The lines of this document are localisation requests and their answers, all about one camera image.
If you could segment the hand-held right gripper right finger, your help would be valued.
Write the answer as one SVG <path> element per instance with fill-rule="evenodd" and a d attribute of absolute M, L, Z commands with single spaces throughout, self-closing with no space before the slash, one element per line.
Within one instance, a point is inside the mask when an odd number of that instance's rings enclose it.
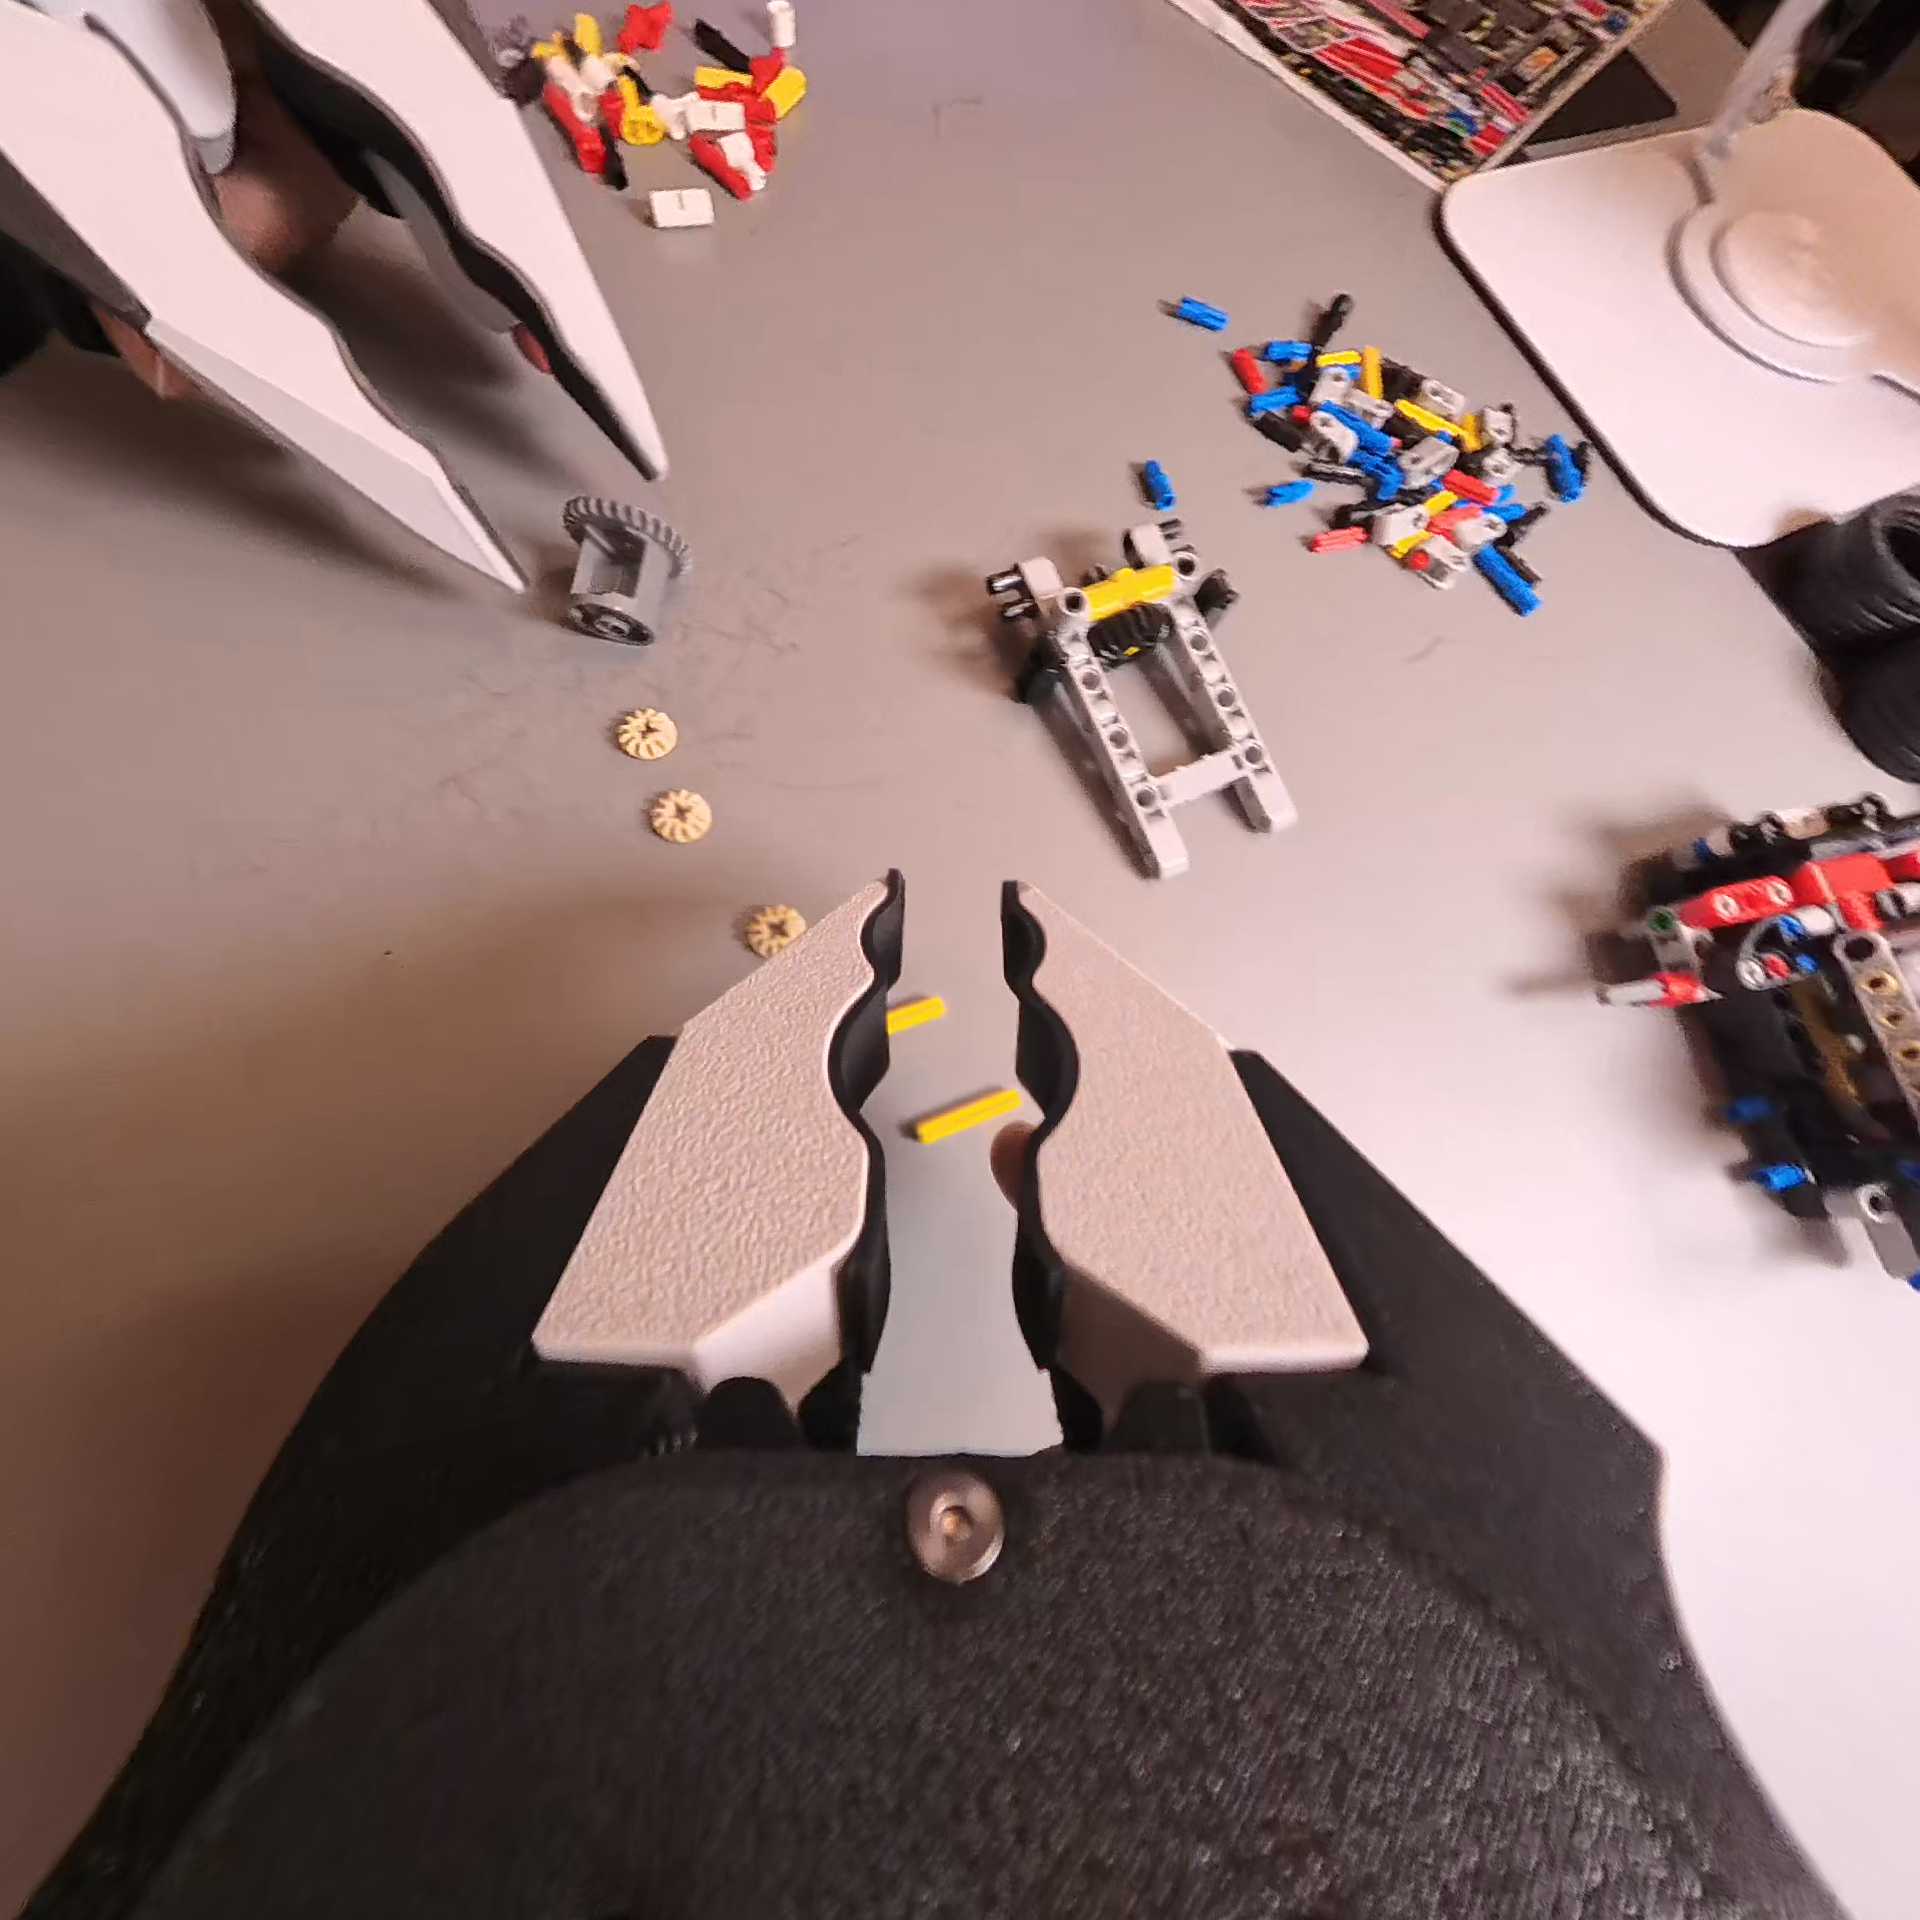
<path fill-rule="evenodd" d="M 1230 1044 L 1034 885 L 1004 885 L 1000 925 L 1044 1116 L 1013 1298 L 1065 1446 L 1096 1450 L 1138 1390 L 1358 1369 L 1369 1337 Z"/>

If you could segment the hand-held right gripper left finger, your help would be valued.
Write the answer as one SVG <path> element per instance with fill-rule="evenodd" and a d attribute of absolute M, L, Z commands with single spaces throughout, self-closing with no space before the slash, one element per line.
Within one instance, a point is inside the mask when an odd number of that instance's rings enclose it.
<path fill-rule="evenodd" d="M 536 1329 L 542 1361 L 766 1381 L 850 1450 L 890 1297 L 886 1154 L 905 884 L 886 873 L 686 1022 Z"/>

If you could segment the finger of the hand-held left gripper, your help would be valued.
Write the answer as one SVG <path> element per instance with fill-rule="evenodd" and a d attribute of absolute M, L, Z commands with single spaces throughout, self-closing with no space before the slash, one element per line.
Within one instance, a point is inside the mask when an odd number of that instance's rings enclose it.
<path fill-rule="evenodd" d="M 404 180 L 457 269 L 542 346 L 642 478 L 669 470 L 654 409 L 542 153 L 462 2 L 250 2 L 281 101 L 365 188 Z"/>
<path fill-rule="evenodd" d="M 420 538 L 526 577 L 324 313 L 257 268 L 172 101 L 105 33 L 2 5 L 2 233 L 153 349 Z"/>

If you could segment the grey lego differential gear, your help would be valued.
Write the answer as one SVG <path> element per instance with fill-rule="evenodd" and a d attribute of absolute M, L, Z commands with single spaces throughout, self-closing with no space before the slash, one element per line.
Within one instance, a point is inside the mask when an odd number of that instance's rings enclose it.
<path fill-rule="evenodd" d="M 684 534 L 654 512 L 601 496 L 568 500 L 562 532 L 578 546 L 566 625 L 624 646 L 657 644 L 692 569 Z"/>

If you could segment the pile of red white lego pieces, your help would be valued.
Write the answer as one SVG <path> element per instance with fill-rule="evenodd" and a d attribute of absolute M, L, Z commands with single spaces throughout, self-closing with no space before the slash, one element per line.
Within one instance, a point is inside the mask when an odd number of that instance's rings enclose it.
<path fill-rule="evenodd" d="M 630 161 L 681 153 L 733 204 L 766 193 L 781 126 L 806 98 L 792 2 L 766 2 L 758 44 L 740 44 L 692 2 L 578 5 L 546 33 L 529 16 L 484 29 L 508 94 L 538 109 L 574 166 L 630 189 Z"/>

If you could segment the lego car chassis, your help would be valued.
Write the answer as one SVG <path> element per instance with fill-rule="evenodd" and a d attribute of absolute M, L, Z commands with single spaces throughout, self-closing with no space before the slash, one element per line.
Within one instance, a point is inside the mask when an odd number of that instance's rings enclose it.
<path fill-rule="evenodd" d="M 1674 1013 L 1742 1178 L 1918 1285 L 1918 816 L 1765 812 L 1645 858 L 1596 994 Z"/>

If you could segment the pile of blue grey lego pieces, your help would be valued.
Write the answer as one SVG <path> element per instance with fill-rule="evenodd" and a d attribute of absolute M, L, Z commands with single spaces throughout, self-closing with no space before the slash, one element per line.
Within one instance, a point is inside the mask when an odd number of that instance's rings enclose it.
<path fill-rule="evenodd" d="M 1225 356 L 1241 418 L 1290 458 L 1249 500 L 1309 516 L 1312 557 L 1377 553 L 1429 590 L 1481 582 L 1509 614 L 1538 614 L 1546 590 L 1525 542 L 1584 500 L 1597 445 L 1529 434 L 1509 400 L 1474 400 L 1377 344 L 1344 346 L 1353 309 L 1336 294 L 1306 336 Z"/>

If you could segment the black lego tire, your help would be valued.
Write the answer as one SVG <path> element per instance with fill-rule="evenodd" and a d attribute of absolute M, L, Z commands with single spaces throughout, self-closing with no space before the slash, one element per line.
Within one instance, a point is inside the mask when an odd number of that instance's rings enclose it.
<path fill-rule="evenodd" d="M 1833 692 L 1834 717 L 1860 754 L 1918 784 L 1918 638 L 1838 665 Z"/>
<path fill-rule="evenodd" d="M 1918 636 L 1918 490 L 1813 524 L 1778 549 L 1778 600 L 1824 658 Z"/>

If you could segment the lego instruction booklet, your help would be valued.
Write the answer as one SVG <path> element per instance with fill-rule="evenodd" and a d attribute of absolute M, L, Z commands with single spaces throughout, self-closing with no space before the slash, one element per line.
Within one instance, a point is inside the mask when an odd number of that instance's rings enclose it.
<path fill-rule="evenodd" d="M 1180 2 L 1429 188 L 1522 153 L 1666 2 Z"/>

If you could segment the person's left hand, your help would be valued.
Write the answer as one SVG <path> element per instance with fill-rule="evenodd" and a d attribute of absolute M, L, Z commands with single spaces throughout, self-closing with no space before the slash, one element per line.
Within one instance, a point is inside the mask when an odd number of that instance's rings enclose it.
<path fill-rule="evenodd" d="M 228 238 L 270 274 L 325 249 L 360 193 L 253 73 L 234 82 L 234 148 L 210 180 Z"/>

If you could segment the grey lego frame assembly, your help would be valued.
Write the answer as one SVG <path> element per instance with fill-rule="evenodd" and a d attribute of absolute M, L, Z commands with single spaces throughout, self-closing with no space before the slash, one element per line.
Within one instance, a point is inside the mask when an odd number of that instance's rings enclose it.
<path fill-rule="evenodd" d="M 1026 638 L 1016 700 L 1060 717 L 1138 873 L 1169 881 L 1190 869 L 1176 822 L 1184 805 L 1226 798 L 1257 833 L 1288 829 L 1298 812 L 1220 646 L 1217 625 L 1238 604 L 1230 577 L 1206 570 L 1174 516 L 1124 532 L 1121 557 L 1121 569 L 1078 582 L 1049 557 L 1022 560 L 990 574 L 984 593 Z M 1124 670 L 1165 685 L 1188 761 L 1152 768 L 1121 706 Z"/>

